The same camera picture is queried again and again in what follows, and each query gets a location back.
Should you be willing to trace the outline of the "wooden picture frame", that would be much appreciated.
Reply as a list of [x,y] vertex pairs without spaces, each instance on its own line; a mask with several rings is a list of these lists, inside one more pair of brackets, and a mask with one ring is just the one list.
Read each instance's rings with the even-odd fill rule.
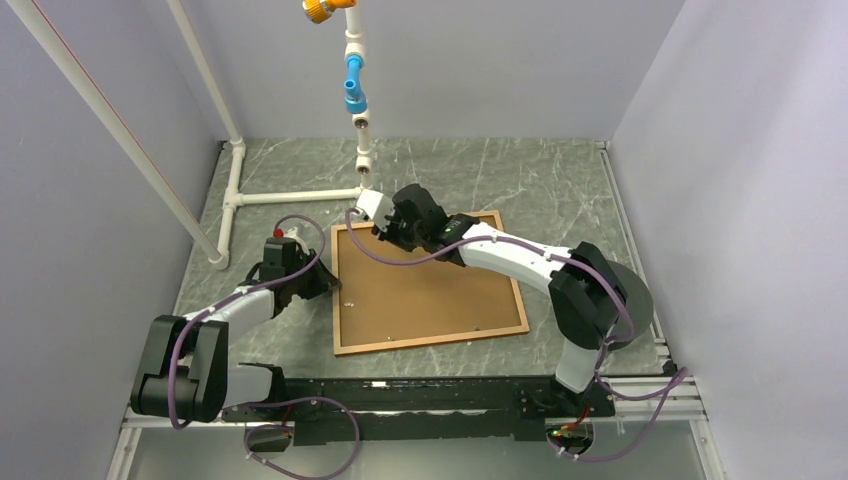
[[333,226],[333,351],[353,355],[526,334],[516,280],[377,240],[371,223]]

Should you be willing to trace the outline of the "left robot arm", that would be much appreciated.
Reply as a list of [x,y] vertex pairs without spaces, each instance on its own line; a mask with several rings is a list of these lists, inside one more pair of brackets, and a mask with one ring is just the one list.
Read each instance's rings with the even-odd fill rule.
[[316,250],[292,238],[267,239],[261,261],[225,299],[152,321],[131,410],[167,418],[177,429],[211,422],[231,407],[247,406],[264,420],[279,417],[288,402],[282,368],[256,362],[232,366],[230,344],[274,319],[294,298],[311,300],[340,285]]

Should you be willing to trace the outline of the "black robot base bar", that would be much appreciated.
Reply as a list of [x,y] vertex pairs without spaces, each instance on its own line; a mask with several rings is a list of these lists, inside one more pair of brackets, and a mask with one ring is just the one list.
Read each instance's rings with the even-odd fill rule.
[[572,393],[551,375],[389,379],[288,379],[293,407],[232,406],[225,422],[279,423],[296,446],[364,441],[508,437],[542,441],[558,424],[611,418],[611,396]]

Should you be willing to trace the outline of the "blue pipe elbow fitting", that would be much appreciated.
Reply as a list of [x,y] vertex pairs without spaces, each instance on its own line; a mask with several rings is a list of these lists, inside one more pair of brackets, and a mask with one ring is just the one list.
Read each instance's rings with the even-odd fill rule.
[[359,54],[351,54],[346,59],[347,76],[344,81],[345,104],[347,111],[361,114],[367,109],[367,97],[361,84],[361,71],[364,60]]

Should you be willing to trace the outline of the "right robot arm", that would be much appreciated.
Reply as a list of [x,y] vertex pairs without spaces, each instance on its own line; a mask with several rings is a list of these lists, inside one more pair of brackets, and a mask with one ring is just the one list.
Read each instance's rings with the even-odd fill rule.
[[634,333],[623,281],[590,243],[544,245],[468,214],[449,215],[419,184],[407,185],[393,197],[364,191],[357,207],[373,221],[372,232],[380,241],[407,252],[422,249],[430,260],[492,271],[547,295],[563,337],[551,401],[564,415],[588,404],[588,387],[603,354]]

